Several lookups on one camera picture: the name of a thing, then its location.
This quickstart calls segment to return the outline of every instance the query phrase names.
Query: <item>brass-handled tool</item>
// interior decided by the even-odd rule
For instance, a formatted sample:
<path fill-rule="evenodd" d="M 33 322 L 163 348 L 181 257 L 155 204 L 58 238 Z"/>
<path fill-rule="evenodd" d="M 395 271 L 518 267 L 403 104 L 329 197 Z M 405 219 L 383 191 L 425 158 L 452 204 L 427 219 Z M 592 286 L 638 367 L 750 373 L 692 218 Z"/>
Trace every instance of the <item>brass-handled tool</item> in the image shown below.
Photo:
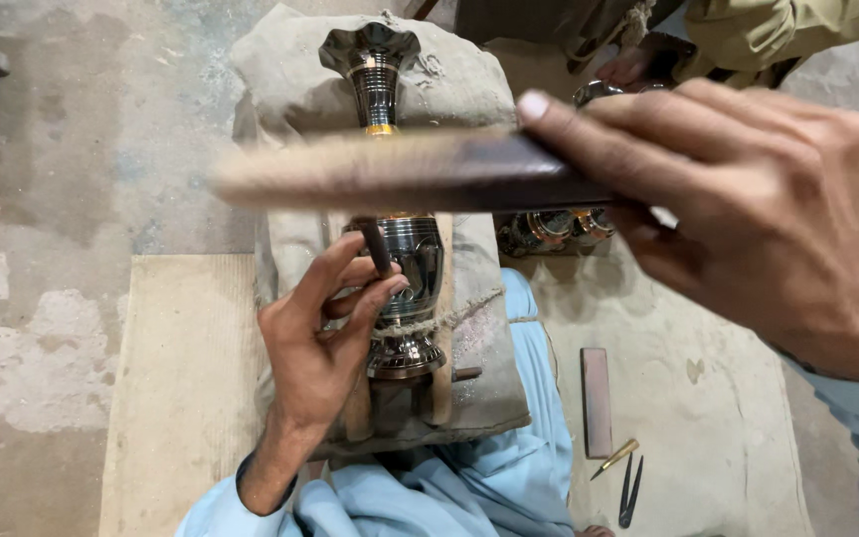
<path fill-rule="evenodd" d="M 635 451 L 636 449 L 638 449 L 638 441 L 637 440 L 631 439 L 631 440 L 627 441 L 625 443 L 625 446 L 621 446 L 621 448 L 618 451 L 615 451 L 614 455 L 612 455 L 612 457 L 608 457 L 605 459 L 605 461 L 602 463 L 602 466 L 600 466 L 599 469 L 596 470 L 595 474 L 592 475 L 592 478 L 589 481 L 598 477 L 599 474 L 604 472 L 605 470 L 607 470 L 609 466 L 611 466 L 612 464 L 615 464 L 616 462 L 621 460 L 623 457 L 625 457 L 629 453 Z"/>

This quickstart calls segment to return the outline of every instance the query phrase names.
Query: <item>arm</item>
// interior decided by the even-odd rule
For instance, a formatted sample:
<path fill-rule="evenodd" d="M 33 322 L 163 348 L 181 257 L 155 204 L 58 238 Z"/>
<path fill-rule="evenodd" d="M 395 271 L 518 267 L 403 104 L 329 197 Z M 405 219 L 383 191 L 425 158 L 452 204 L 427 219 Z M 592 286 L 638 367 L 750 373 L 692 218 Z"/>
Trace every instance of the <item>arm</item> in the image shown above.
<path fill-rule="evenodd" d="M 369 257 L 357 257 L 363 235 L 348 233 L 314 260 L 284 298 L 258 313 L 276 394 L 264 434 L 238 473 L 216 484 L 191 508 L 176 535 L 203 537 L 299 535 L 283 511 L 297 472 L 337 419 L 369 350 L 377 314 L 409 286 L 400 267 L 376 280 Z M 347 287 L 361 287 L 335 296 Z M 339 330 L 324 330 L 346 318 Z"/>
<path fill-rule="evenodd" d="M 859 0 L 693 0 L 686 30 L 718 67 L 758 72 L 859 40 Z"/>
<path fill-rule="evenodd" d="M 859 447 L 859 114 L 704 80 L 582 114 L 539 93 L 518 109 L 637 201 L 607 210 L 645 272 L 806 364 Z"/>

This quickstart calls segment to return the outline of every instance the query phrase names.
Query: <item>whetstone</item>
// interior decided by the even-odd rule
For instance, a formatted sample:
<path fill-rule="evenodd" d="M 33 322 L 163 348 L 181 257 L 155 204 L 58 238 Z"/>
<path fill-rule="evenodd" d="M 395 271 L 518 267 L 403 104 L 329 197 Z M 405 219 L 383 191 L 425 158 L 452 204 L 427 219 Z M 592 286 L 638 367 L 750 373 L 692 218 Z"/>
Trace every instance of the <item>whetstone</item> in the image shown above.
<path fill-rule="evenodd" d="M 582 349 L 581 361 L 585 457 L 608 458 L 613 453 L 612 406 L 605 349 Z"/>
<path fill-rule="evenodd" d="M 436 298 L 435 315 L 452 309 L 454 291 L 452 271 L 452 213 L 436 213 L 436 227 L 443 243 L 443 285 Z M 443 327 L 433 336 L 433 343 L 446 354 L 446 363 L 432 372 L 432 415 L 429 423 L 445 425 L 452 414 L 452 328 Z"/>
<path fill-rule="evenodd" d="M 328 214 L 328 234 L 331 245 L 337 242 L 337 239 L 343 234 L 346 220 L 345 214 Z M 361 442 L 373 435 L 373 426 L 370 422 L 370 405 L 369 378 L 366 377 L 366 361 L 364 360 L 357 372 L 356 385 L 344 404 L 343 417 L 347 440 Z"/>

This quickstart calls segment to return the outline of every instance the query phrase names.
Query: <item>concrete floor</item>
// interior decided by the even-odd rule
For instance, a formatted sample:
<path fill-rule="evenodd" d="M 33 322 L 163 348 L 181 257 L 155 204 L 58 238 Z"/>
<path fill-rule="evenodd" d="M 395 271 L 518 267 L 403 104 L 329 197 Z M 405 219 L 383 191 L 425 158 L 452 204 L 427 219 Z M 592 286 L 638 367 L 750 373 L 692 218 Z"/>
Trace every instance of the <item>concrete floor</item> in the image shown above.
<path fill-rule="evenodd" d="M 242 91 L 227 51 L 275 3 L 0 2 L 12 64 L 0 80 L 0 536 L 96 534 L 131 255 L 253 250 L 251 216 L 202 180 Z M 306 14 L 405 4 L 290 2 Z M 431 19 L 451 28 L 452 6 Z M 499 49 L 514 91 L 579 85 L 554 51 Z M 814 58 L 787 89 L 859 109 L 859 44 Z M 853 446 L 800 379 L 787 384 L 817 535 L 858 535 Z"/>

